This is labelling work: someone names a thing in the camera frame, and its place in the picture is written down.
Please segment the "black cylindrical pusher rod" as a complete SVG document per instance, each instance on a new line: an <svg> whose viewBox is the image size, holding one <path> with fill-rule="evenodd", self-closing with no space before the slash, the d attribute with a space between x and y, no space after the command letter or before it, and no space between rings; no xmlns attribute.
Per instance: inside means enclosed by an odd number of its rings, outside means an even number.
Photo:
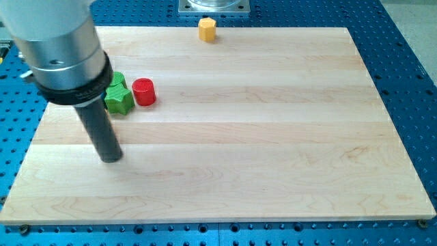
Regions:
<svg viewBox="0 0 437 246"><path fill-rule="evenodd" d="M123 152L115 135L104 103L97 97L74 107L100 160L114 163L120 160Z"/></svg>

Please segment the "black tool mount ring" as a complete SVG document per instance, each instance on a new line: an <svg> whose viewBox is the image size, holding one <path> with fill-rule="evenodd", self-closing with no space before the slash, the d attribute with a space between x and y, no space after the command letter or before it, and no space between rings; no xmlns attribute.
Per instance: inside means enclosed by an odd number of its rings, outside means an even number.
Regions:
<svg viewBox="0 0 437 246"><path fill-rule="evenodd" d="M111 84L113 69L109 56L104 52L105 64L100 74L83 86L70 90L53 90L36 82L41 95L50 103L57 105L78 105L100 96Z"/></svg>

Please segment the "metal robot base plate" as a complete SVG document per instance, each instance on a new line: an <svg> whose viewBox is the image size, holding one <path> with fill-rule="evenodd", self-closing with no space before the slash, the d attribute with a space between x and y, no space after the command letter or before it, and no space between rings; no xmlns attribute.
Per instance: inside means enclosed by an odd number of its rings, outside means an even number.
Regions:
<svg viewBox="0 0 437 246"><path fill-rule="evenodd" d="M179 0L180 14L248 14L249 0Z"/></svg>

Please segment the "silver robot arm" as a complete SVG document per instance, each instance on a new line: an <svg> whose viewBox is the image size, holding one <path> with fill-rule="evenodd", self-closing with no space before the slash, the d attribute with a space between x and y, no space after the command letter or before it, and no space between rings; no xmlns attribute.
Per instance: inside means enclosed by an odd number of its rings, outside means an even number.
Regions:
<svg viewBox="0 0 437 246"><path fill-rule="evenodd" d="M100 44L91 1L1 1L1 21L29 66L22 74L43 97L71 105L100 159L113 163L122 149L104 109L102 95L113 79Z"/></svg>

